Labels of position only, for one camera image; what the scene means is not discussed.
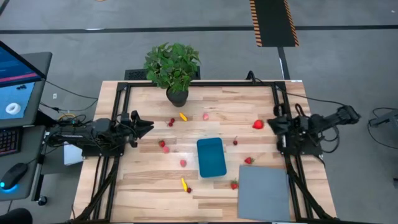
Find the concrete floor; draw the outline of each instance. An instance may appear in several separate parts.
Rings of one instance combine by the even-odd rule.
[[[398,24],[395,0],[289,0],[296,26]],[[0,17],[4,29],[86,29],[174,26],[247,26],[250,8],[242,0],[78,1],[15,0]],[[398,108],[398,30],[298,31],[299,48],[285,48],[291,79],[303,80],[308,96],[341,101],[362,115],[360,123],[340,128],[341,144],[325,155],[326,171],[338,216],[343,220],[396,223],[398,150],[375,143],[366,123],[376,107]],[[200,51],[202,79],[242,79],[253,70],[263,79],[281,79],[276,48],[258,48],[252,32],[174,32],[135,34],[0,35],[20,54],[53,53],[49,80],[83,95],[97,96],[102,80],[122,80],[125,69],[142,68],[143,55],[163,42],[192,44]],[[60,108],[90,104],[46,85],[42,101]],[[337,106],[310,101],[312,113],[334,113]],[[54,118],[57,113],[43,109]],[[92,118],[94,109],[86,112]],[[398,147],[388,126],[372,129],[378,140]],[[34,223],[69,218],[80,175],[46,176],[43,193],[51,201],[38,207],[19,200]],[[5,213],[9,202],[0,203]]]

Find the computer screen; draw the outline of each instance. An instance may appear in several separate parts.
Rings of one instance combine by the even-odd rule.
[[[37,82],[45,75],[0,42],[0,87]]]

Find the gray mat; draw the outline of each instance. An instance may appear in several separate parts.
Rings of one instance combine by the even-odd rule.
[[[240,166],[238,217],[260,221],[290,221],[285,170]]]

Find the mouse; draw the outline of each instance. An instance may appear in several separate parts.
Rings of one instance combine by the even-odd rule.
[[[28,165],[25,163],[17,163],[9,169],[1,179],[0,187],[9,190],[15,186],[18,181],[26,174]]]

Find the wooden table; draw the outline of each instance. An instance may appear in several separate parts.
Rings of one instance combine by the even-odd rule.
[[[117,84],[114,81],[103,82],[95,119],[111,118]],[[286,81],[286,86],[289,93],[305,95],[302,82]],[[307,99],[289,96],[289,101],[291,105],[301,104],[309,114]],[[276,136],[270,127],[266,125],[262,130],[251,127],[256,119],[273,118],[273,106],[271,88],[264,86],[190,87],[187,104],[182,108],[172,106],[165,90],[132,88],[127,111],[137,110],[142,119],[154,121],[155,128],[138,141],[137,148],[126,145],[119,165],[111,221],[249,221],[237,217],[238,190],[231,190],[229,183],[239,178],[239,165],[244,164],[243,160],[249,156],[256,159],[256,166],[285,169],[284,158],[276,149]],[[187,116],[188,122],[181,120],[179,112]],[[202,120],[204,113],[209,115],[208,121]],[[171,128],[165,123],[170,118],[176,119]],[[238,136],[237,146],[233,145],[235,136]],[[203,179],[198,170],[196,142],[213,137],[223,140],[228,172],[222,177]],[[169,154],[164,154],[158,146],[161,139],[170,147]],[[83,163],[74,203],[77,215],[90,201],[97,159],[90,157]],[[181,159],[187,161],[185,168],[180,166]],[[302,160],[309,191],[327,213],[335,216],[322,163],[313,156],[302,156]],[[193,189],[191,194],[183,191],[181,177]],[[297,192],[304,217],[302,194],[299,190]],[[105,201],[100,218],[104,217]],[[294,220],[291,200],[290,214]]]

